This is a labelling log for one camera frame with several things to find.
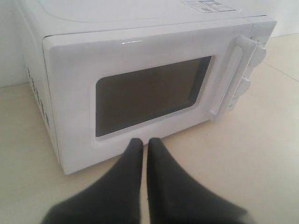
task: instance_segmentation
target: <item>white wall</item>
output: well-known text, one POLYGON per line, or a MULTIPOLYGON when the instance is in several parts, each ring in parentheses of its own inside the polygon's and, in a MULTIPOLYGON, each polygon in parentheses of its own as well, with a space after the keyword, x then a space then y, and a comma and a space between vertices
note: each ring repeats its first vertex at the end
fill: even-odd
MULTIPOLYGON (((272 36, 299 33, 299 0, 239 0, 278 21, 272 36)), ((27 82, 17 38, 13 0, 0 0, 0 87, 27 82)))
POLYGON ((13 14, 13 0, 0 0, 0 87, 27 82, 13 14))

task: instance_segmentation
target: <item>white microwave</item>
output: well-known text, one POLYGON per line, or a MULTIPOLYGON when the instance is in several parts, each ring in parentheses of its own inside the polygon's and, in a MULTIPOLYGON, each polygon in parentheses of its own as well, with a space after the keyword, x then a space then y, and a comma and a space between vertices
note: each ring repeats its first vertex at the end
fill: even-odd
POLYGON ((28 77, 65 174, 232 110, 276 22, 237 0, 18 0, 28 77))

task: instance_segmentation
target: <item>microwave window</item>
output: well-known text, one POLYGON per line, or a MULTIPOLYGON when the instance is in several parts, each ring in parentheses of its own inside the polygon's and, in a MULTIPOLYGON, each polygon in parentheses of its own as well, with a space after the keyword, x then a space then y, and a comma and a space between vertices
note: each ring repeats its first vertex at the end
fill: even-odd
POLYGON ((101 78, 96 84, 96 136, 195 104, 211 57, 101 78))

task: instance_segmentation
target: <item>sticker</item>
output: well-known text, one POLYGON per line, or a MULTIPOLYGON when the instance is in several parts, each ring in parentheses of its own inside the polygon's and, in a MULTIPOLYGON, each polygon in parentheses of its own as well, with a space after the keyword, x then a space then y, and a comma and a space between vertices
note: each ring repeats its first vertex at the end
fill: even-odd
POLYGON ((202 13, 218 13, 218 12, 228 12, 235 11, 231 7, 227 7, 222 3, 214 0, 201 0, 201 1, 182 1, 184 4, 195 8, 202 13))

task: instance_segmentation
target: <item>beige floor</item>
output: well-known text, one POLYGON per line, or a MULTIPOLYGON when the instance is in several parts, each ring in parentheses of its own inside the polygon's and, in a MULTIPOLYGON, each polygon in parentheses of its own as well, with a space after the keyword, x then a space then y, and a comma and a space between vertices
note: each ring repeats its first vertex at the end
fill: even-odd
MULTIPOLYGON (((199 182, 259 224, 299 223, 299 35, 271 39, 252 86, 222 122, 164 139, 199 182)), ((28 84, 0 89, 0 223, 37 224, 116 161, 65 176, 28 84)), ((143 177, 142 223, 149 223, 143 177)))

